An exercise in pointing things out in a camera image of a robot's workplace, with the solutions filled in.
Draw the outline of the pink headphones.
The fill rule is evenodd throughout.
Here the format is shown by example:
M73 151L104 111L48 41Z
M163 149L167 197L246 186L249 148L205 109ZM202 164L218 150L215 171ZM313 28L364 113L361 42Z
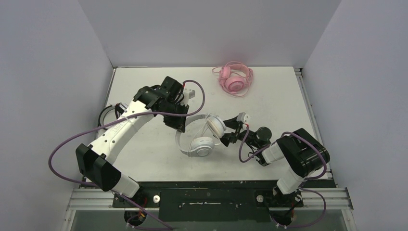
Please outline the pink headphones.
M217 80L220 87L236 98L245 97L254 80L253 69L237 61L214 67L212 73L218 74Z

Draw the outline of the black white headphones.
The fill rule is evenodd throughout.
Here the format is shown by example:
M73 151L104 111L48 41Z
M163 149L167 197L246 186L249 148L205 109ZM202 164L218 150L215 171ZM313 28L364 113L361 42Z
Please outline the black white headphones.
M104 107L98 116L98 127L104 126L104 122L107 116L114 115L115 119L118 119L128 108L125 103L116 103Z

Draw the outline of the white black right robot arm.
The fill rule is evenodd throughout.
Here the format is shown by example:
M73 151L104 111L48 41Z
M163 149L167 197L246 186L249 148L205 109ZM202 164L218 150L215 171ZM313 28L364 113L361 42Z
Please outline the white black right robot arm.
M238 157L242 163L255 160L265 167L282 159L287 161L288 169L272 190L275 204L286 205L292 198L291 194L297 192L306 181L317 180L326 173L330 155L304 128L284 132L271 141L272 131L269 128L259 127L251 131L244 117L245 114L241 113L223 120L221 124L233 132L224 133L220 141L225 146L240 141Z

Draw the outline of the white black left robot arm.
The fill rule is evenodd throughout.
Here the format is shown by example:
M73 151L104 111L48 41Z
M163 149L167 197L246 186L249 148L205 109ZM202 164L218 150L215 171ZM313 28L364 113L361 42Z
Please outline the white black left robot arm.
M188 101L194 96L193 90L185 89L171 77L165 77L161 85L139 89L116 124L89 145L77 147L80 173L105 192L113 190L125 195L132 207L140 206L144 200L140 186L113 164L131 138L157 114L163 115L166 126L184 132Z

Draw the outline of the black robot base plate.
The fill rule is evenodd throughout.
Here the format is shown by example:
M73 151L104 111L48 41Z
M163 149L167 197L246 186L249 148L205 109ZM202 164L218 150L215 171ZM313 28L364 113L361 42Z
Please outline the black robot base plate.
M74 190L69 207L122 210L130 217L142 206L166 222L269 222L274 217L288 219L295 209L328 205L335 194L332 180L312 180L306 186L309 191L283 195L277 193L275 180L142 182L129 200L99 189Z

